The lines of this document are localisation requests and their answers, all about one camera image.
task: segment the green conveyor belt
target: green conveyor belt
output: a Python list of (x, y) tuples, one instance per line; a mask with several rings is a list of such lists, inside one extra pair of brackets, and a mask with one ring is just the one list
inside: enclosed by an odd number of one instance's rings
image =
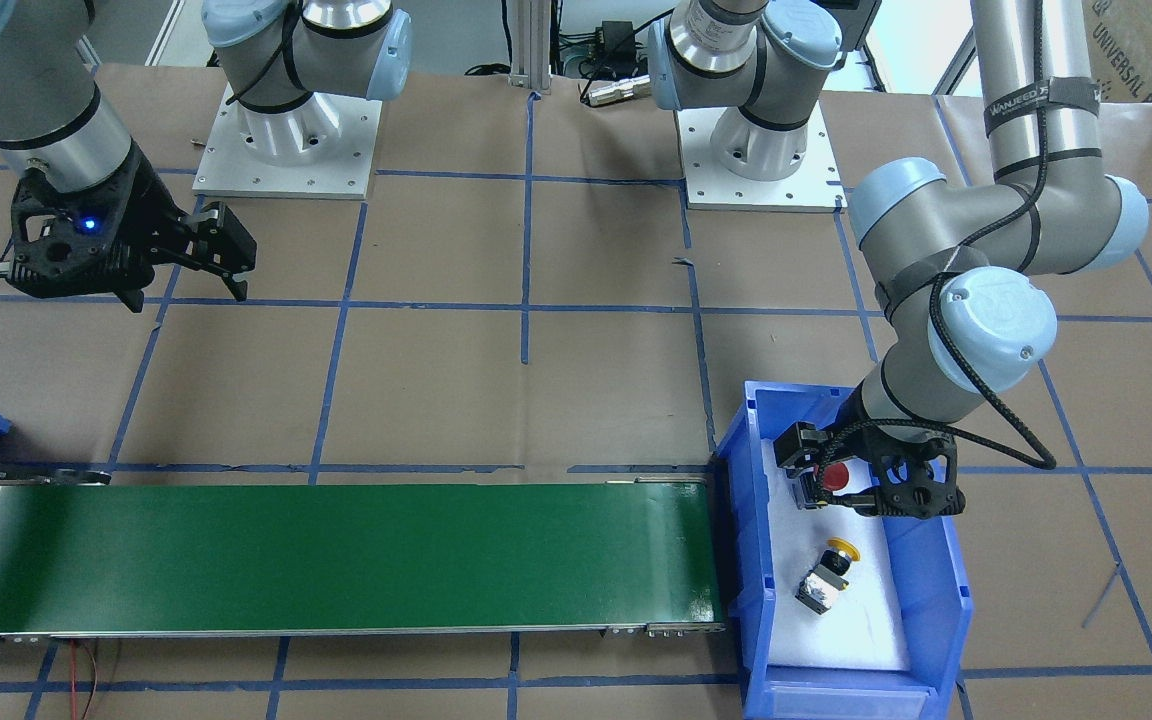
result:
[(0, 487), (0, 635), (721, 621), (699, 483)]

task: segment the red button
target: red button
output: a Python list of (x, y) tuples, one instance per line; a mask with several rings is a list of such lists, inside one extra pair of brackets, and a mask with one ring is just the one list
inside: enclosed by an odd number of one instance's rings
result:
[(851, 473), (847, 470), (847, 465), (842, 462), (835, 462), (833, 465), (824, 469), (824, 475), (820, 477), (820, 487), (826, 488), (828, 492), (839, 492), (841, 488), (847, 487), (847, 483), (851, 482)]

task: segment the white foam pad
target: white foam pad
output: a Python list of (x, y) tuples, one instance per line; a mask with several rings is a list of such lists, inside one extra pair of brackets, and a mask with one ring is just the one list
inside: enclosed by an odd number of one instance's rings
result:
[[(863, 461), (847, 462), (851, 482), (844, 491), (870, 486)], [(905, 629), (887, 558), (882, 520), (863, 518), (846, 507), (802, 510), (785, 470), (776, 468), (772, 441), (763, 441), (763, 472), (770, 478), (767, 502), (776, 614), (772, 620), (771, 665), (846, 667), (852, 670), (909, 670)], [(854, 544), (861, 561), (846, 579), (851, 584), (832, 611), (817, 615), (795, 598), (804, 575), (820, 560), (831, 537)]]

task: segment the white mounting plate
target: white mounting plate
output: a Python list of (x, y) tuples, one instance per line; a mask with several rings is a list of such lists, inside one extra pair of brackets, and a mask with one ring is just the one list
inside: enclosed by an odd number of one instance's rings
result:
[(679, 145), (687, 177), (687, 206), (696, 210), (772, 210), (782, 213), (832, 213), (847, 206), (838, 161), (820, 105), (808, 120), (808, 149), (799, 169), (782, 181), (743, 179), (710, 150), (708, 136), (727, 108), (679, 109)]
[[(225, 96), (229, 97), (229, 88)], [(194, 191), (215, 197), (317, 197), (365, 200), (380, 126), (379, 100), (333, 94), (340, 113), (340, 145), (334, 156), (310, 165), (270, 165), (247, 149), (238, 130), (237, 105), (215, 111), (207, 146), (198, 162)]]

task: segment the brown paper floor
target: brown paper floor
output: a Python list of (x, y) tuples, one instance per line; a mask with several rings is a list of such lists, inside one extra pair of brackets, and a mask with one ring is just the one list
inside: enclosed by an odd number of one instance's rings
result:
[[(97, 78), (188, 205), (223, 76)], [(978, 100), (823, 106), (849, 188), (901, 156), (988, 179)], [(170, 270), (143, 314), (0, 283), (15, 423), (0, 458), (151, 484), (700, 473), (741, 381), (855, 384), (893, 335), (844, 217), (684, 211), (674, 132), (649, 103), (582, 108), (570, 82), (529, 101), (500, 78), (415, 76), (384, 112), (367, 205), (234, 202), (262, 248), (247, 304)], [(1108, 172), (1152, 202), (1152, 108), (1106, 106), (1102, 143)], [(0, 164), (0, 253), (12, 187)], [(1114, 270), (1038, 282), (1061, 338), (1009, 400), (1061, 468), (964, 448), (977, 616), (952, 717), (1152, 717), (1152, 232)], [(988, 414), (965, 425), (1007, 437)], [(99, 655), (97, 719), (740, 717), (730, 635), (124, 641)], [(68, 670), (66, 646), (0, 647), (0, 719), (68, 717)]]

